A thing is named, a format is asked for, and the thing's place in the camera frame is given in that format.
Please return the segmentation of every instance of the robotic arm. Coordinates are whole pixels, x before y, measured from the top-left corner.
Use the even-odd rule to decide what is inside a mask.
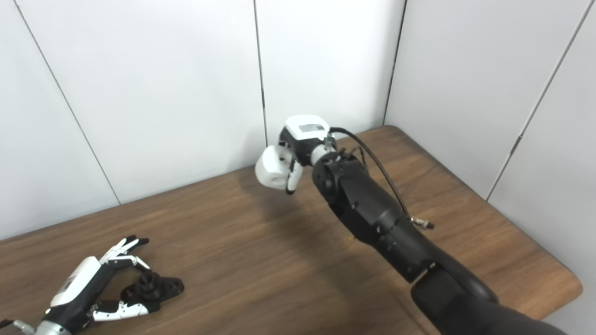
[[[160,309],[160,303],[184,291],[178,278],[162,278],[137,256],[134,248],[149,243],[148,238],[132,235],[123,238],[98,260],[85,258],[66,279],[50,302],[37,329],[20,320],[4,320],[0,328],[12,324],[26,335],[74,335],[93,321],[114,321],[138,317]],[[121,300],[96,302],[113,275],[121,269],[135,267],[141,271],[136,284],[128,286]]]
[[[433,225],[409,216],[392,183],[397,199],[368,175],[354,155],[337,151],[333,132],[353,137],[368,150],[354,134],[331,128],[318,116],[293,116],[278,145],[270,145],[257,162],[259,182],[293,194],[303,167],[312,166],[312,180],[333,213],[407,282],[415,282],[412,299],[441,334],[564,335],[501,306],[485,283],[418,230],[416,226],[432,229]]]

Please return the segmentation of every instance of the wall seam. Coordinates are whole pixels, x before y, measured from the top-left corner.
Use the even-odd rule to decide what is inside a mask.
[[[263,103],[263,126],[265,127],[265,147],[269,145],[267,137],[267,114],[265,113],[265,90],[263,89],[263,66],[261,64],[260,56],[260,39],[259,39],[259,20],[257,19],[257,0],[253,0],[254,8],[254,28],[257,36],[257,55],[259,57],[259,79],[261,85],[261,101]]]
[[[403,20],[406,16],[406,6],[408,5],[408,0],[404,0],[403,2],[403,11],[402,11],[402,20],[399,23],[399,34],[398,34],[398,42],[395,46],[395,56],[393,57],[393,68],[391,69],[391,78],[389,79],[389,90],[387,92],[387,101],[385,102],[385,112],[383,113],[383,123],[385,125],[385,120],[387,119],[387,108],[389,107],[389,98],[391,97],[391,86],[393,85],[393,76],[395,75],[395,64],[398,61],[398,51],[399,51],[399,43],[402,40],[402,32],[403,32]]]
[[[35,38],[35,35],[33,34],[33,31],[31,30],[31,27],[29,26],[27,20],[25,19],[25,16],[23,15],[23,12],[22,12],[21,8],[19,7],[19,5],[17,3],[17,0],[13,0],[13,3],[17,7],[18,13],[21,15],[21,18],[23,19],[23,22],[25,23],[25,26],[27,27],[27,30],[29,31],[29,34],[31,35],[31,38],[33,39],[35,45],[37,46],[37,49],[38,49],[41,57],[44,59],[44,63],[47,66],[47,68],[49,70],[49,73],[51,74],[51,76],[52,76],[52,78],[53,78],[56,86],[58,87],[58,90],[60,91],[60,94],[62,95],[62,98],[64,99],[64,102],[66,102],[66,106],[68,107],[68,109],[70,110],[70,113],[74,117],[74,121],[78,125],[81,134],[83,134],[83,138],[85,139],[85,142],[87,142],[87,145],[89,146],[89,149],[91,150],[91,153],[93,154],[93,157],[95,158],[95,161],[97,162],[97,165],[100,167],[101,173],[103,173],[104,178],[105,178],[105,181],[107,181],[108,185],[110,186],[110,189],[111,189],[112,193],[114,194],[114,197],[116,198],[116,201],[118,201],[118,204],[122,204],[122,202],[120,202],[120,199],[118,198],[118,195],[116,194],[116,191],[114,190],[114,187],[112,186],[112,184],[110,182],[110,179],[105,174],[104,167],[101,165],[100,160],[97,158],[97,154],[95,154],[95,150],[93,150],[93,147],[91,146],[91,143],[89,142],[89,139],[87,138],[87,135],[83,131],[83,127],[81,127],[80,122],[79,122],[79,119],[76,117],[75,112],[73,111],[72,106],[70,105],[70,102],[66,98],[66,95],[64,94],[64,90],[62,90],[62,86],[60,86],[60,83],[58,82],[58,79],[56,78],[56,75],[54,74],[54,71],[50,67],[49,62],[48,62],[48,59],[45,57],[45,54],[41,50],[41,47],[39,46],[39,43],[37,42],[37,39]]]
[[[501,177],[503,176],[505,169],[507,168],[507,166],[509,165],[509,162],[511,161],[511,157],[513,157],[513,154],[515,153],[519,143],[523,140],[523,135],[526,133],[527,127],[530,125],[530,122],[534,118],[536,111],[540,107],[540,104],[542,103],[544,96],[546,95],[548,89],[550,88],[552,81],[554,80],[555,76],[557,75],[557,72],[558,72],[559,68],[561,67],[561,64],[563,63],[563,60],[567,56],[567,53],[569,52],[569,49],[571,48],[573,41],[575,41],[575,37],[577,37],[577,35],[583,25],[583,22],[586,20],[586,17],[588,16],[588,13],[590,12],[590,9],[592,8],[592,6],[594,4],[594,1],[595,0],[591,0],[590,3],[588,4],[588,6],[586,7],[586,10],[583,12],[582,17],[580,18],[578,25],[575,27],[575,30],[573,31],[571,38],[567,42],[567,45],[565,46],[565,49],[563,50],[561,57],[557,61],[557,64],[555,65],[555,67],[551,73],[551,76],[548,78],[546,85],[542,89],[542,92],[541,92],[540,96],[538,97],[538,100],[536,101],[536,104],[534,105],[532,111],[530,112],[530,115],[528,116],[526,122],[524,123],[524,126],[521,129],[520,135],[516,138],[516,143],[511,148],[511,151],[509,152],[509,155],[507,155],[507,158],[505,159],[505,162],[503,163],[501,170],[499,171],[499,174],[496,176],[495,181],[493,182],[493,184],[491,186],[491,190],[488,192],[488,195],[485,198],[486,201],[489,201],[489,199],[491,198],[492,193],[495,191],[496,185],[501,180]]]

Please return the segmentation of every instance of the black robotic arm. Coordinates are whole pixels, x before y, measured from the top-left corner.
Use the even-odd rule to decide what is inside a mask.
[[[291,117],[281,132],[277,154],[271,154],[270,146],[259,159],[259,181],[292,194],[302,166],[312,166],[312,180],[331,210],[359,241],[373,246],[407,282],[415,282],[412,299],[441,334],[565,335],[500,305],[485,283],[415,227],[403,203],[385,192],[362,162],[337,151],[330,131],[344,132],[363,144],[342,128],[330,128],[320,117]],[[269,177],[278,175],[279,168],[287,171],[288,182],[273,185]]]

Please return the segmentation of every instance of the wooden table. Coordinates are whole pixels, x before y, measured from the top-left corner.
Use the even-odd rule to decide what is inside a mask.
[[[428,237],[504,305],[543,318],[579,296],[569,270],[403,132],[384,126],[362,139],[410,212],[436,224]],[[355,146],[349,139],[340,145]],[[151,238],[135,254],[163,276],[183,279],[186,290],[155,314],[95,324],[85,334],[437,333],[412,303],[409,285],[372,248],[350,239],[310,169],[293,196],[259,185],[247,167],[2,241],[0,317],[37,324],[84,257],[101,256],[129,234]],[[104,298],[116,299],[137,275],[117,275]]]

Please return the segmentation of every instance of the metal connector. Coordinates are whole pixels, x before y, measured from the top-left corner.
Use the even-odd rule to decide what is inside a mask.
[[[410,222],[412,222],[412,224],[414,224],[415,226],[418,226],[424,230],[427,230],[427,229],[433,230],[434,229],[434,223],[432,223],[428,220],[410,218]]]
[[[21,321],[21,320],[14,320],[13,326],[17,327],[21,333],[25,335],[35,335],[35,328],[32,325]]]

